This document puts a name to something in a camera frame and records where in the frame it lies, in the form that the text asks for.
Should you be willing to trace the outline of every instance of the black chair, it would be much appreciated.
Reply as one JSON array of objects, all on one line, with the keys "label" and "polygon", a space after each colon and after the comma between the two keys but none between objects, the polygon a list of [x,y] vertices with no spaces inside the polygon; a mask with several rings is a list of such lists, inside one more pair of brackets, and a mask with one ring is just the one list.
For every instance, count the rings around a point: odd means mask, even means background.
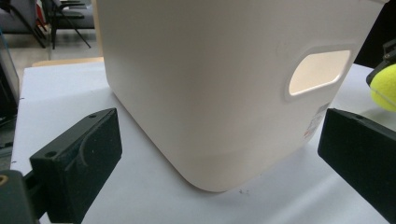
[{"label": "black chair", "polygon": [[4,34],[32,34],[40,46],[45,38],[36,25],[35,0],[0,0],[0,28]]},{"label": "black chair", "polygon": [[94,29],[92,8],[79,1],[41,0],[44,15],[51,26],[52,48],[55,49],[56,31],[74,29],[88,45],[78,29]]}]

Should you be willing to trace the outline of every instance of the beige container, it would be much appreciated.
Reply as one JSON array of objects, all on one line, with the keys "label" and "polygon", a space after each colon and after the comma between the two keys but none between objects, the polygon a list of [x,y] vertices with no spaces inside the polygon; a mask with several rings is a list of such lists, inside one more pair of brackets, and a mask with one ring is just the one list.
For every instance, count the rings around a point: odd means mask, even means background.
[{"label": "beige container", "polygon": [[98,0],[110,87],[194,186],[305,144],[387,1]]}]

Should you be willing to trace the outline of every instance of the yellow ball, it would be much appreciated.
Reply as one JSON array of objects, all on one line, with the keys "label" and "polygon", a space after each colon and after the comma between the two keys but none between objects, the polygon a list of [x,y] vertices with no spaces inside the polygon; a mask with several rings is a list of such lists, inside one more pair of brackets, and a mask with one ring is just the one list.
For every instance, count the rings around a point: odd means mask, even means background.
[{"label": "yellow ball", "polygon": [[377,73],[370,88],[374,102],[388,111],[396,112],[396,64]]}]

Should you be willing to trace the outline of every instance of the floor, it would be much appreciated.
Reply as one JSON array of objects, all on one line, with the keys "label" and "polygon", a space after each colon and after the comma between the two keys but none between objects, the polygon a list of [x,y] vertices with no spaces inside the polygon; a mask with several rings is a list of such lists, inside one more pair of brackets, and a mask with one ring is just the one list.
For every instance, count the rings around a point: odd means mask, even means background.
[{"label": "floor", "polygon": [[[57,32],[56,46],[52,49],[47,35],[47,47],[42,49],[32,35],[5,35],[11,58],[20,83],[23,83],[23,70],[33,63],[62,59],[99,57],[99,48],[94,30],[79,30],[91,45],[91,48],[79,38],[75,31],[60,30]],[[18,118],[0,118],[0,170],[9,169],[15,126]]]}]

